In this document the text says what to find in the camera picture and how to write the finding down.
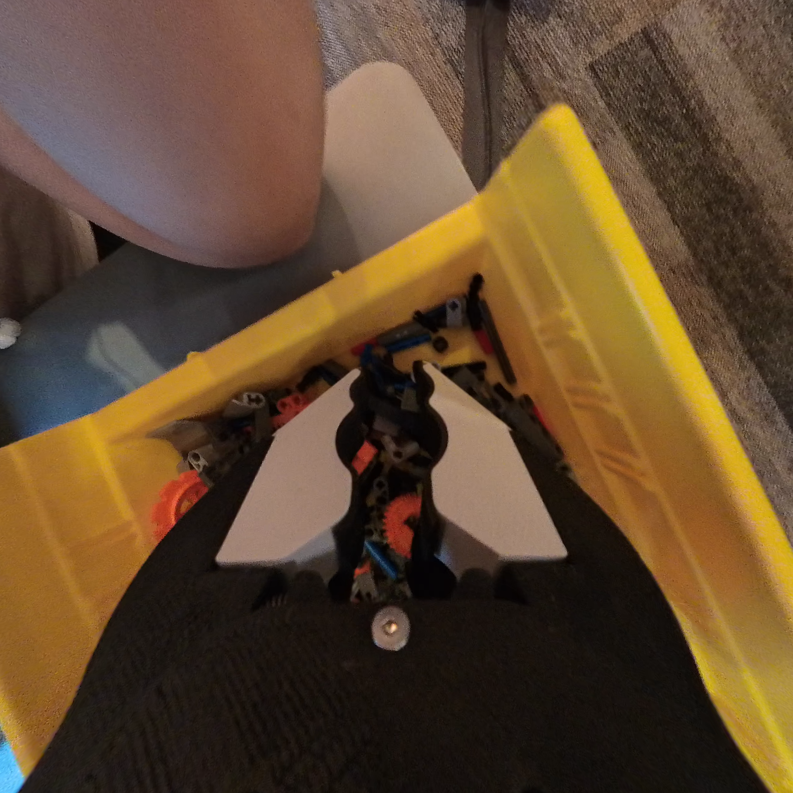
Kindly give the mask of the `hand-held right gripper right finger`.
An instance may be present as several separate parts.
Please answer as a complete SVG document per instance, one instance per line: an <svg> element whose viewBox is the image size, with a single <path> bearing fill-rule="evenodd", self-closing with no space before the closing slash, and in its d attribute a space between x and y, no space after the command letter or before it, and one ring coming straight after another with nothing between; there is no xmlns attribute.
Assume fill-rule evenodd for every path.
<svg viewBox="0 0 793 793"><path fill-rule="evenodd" d="M508 425L416 361L416 437L430 458L411 542L413 596L449 596L469 571L564 560L567 548Z"/></svg>

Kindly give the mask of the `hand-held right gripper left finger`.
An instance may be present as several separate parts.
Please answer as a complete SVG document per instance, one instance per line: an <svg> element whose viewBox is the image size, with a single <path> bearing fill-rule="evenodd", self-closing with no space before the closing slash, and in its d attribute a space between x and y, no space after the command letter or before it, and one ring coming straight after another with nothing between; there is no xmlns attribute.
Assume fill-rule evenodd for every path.
<svg viewBox="0 0 793 793"><path fill-rule="evenodd" d="M366 441L366 377L352 370L273 436L216 555L221 568L317 573L354 564L354 460Z"/></svg>

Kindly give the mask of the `pile of toy building parts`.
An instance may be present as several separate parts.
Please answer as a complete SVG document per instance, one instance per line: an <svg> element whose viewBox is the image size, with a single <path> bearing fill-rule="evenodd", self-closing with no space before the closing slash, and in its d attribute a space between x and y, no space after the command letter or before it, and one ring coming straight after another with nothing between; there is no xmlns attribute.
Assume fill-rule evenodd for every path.
<svg viewBox="0 0 793 793"><path fill-rule="evenodd" d="M517 396L510 390L517 383L516 372L494 325L488 302L481 294L483 285L483 277L476 273L466 292L453 294L423 312L416 311L407 322L360 342L351 349L355 358L351 365L329 359L310 366L283 385L270 388L248 385L233 392L213 411L196 419L175 420L154 430L151 437L166 441L178 451L179 474L195 470L209 488L155 545L164 546L164 553L170 558L176 558L177 552L187 557L189 553L196 556L203 551L205 566L216 570L265 570L276 578L291 577L293 574L277 569L221 568L216 555L275 432L349 372L361 370L366 377L366 399L355 397L354 402L366 406L369 433L354 460L360 474L354 487L354 519L349 526L355 530L355 541L362 543L360 547L347 548L360 550L360 554L355 554L354 564L344 566L327 584L331 597L352 603L446 597L413 596L411 557L395 553L383 531L383 517L389 503L404 493L417 492L422 496L423 479L430 466L430 458L415 433L419 408L413 363L431 363L505 422L530 474L529 461L533 457L549 466L553 475L568 472L559 445L546 430L530 398ZM534 482L567 548L567 557L558 561L507 564L492 577L515 565L559 564L570 560L570 548L559 521L535 479ZM469 571L464 576L480 572L491 576L480 570Z"/></svg>

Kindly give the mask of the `yellow plastic bin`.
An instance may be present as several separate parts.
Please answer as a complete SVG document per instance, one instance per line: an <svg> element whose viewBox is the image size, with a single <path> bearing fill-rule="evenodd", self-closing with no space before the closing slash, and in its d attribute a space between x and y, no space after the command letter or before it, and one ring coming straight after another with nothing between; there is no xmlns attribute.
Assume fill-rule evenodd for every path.
<svg viewBox="0 0 793 793"><path fill-rule="evenodd" d="M22 772L153 549L178 455L147 434L278 385L484 275L520 392L622 529L719 713L791 791L791 544L573 112L540 115L461 209L93 415L6 446L2 732Z"/></svg>

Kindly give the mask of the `person's left forearm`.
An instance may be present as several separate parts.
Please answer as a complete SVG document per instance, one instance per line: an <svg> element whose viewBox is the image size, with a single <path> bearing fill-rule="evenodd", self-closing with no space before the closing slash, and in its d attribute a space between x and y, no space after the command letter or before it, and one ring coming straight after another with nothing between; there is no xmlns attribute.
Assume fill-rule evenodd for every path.
<svg viewBox="0 0 793 793"><path fill-rule="evenodd" d="M309 241L324 94L314 2L2 2L2 167L202 266Z"/></svg>

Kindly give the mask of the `light wood-edged desk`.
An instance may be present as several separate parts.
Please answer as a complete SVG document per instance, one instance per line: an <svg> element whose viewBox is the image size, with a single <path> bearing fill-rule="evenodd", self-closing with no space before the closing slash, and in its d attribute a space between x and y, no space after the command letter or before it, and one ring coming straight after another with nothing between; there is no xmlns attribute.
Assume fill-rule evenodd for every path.
<svg viewBox="0 0 793 793"><path fill-rule="evenodd" d="M23 320L2 352L2 445L98 411L467 203L470 178L401 66L330 90L312 236L280 263L213 269L124 244Z"/></svg>

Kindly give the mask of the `orange toy gear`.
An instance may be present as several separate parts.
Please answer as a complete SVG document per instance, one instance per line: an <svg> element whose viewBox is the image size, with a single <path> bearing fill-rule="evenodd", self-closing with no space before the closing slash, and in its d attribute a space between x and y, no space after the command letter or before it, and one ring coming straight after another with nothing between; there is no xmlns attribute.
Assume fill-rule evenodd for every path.
<svg viewBox="0 0 793 793"><path fill-rule="evenodd" d="M389 547L405 558L411 557L414 526L420 518L422 497L417 492L404 493L385 509L383 531Z"/></svg>
<svg viewBox="0 0 793 793"><path fill-rule="evenodd" d="M207 484L195 470L184 471L166 483L151 510L154 543L159 544L208 490Z"/></svg>

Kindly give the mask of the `person's beige clothing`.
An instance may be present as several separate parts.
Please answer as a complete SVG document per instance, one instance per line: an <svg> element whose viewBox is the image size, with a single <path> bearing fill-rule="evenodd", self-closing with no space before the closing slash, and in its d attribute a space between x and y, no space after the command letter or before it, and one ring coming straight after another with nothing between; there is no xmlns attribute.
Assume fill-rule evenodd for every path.
<svg viewBox="0 0 793 793"><path fill-rule="evenodd" d="M98 264L89 222L1 169L1 317L22 321Z"/></svg>

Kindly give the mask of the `dark furniture leg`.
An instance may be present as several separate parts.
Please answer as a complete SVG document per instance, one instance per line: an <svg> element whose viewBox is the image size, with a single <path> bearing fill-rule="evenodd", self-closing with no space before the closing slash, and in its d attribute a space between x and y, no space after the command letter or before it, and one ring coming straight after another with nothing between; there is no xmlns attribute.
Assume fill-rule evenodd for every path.
<svg viewBox="0 0 793 793"><path fill-rule="evenodd" d="M502 89L510 1L466 1L461 162L482 190L502 158Z"/></svg>

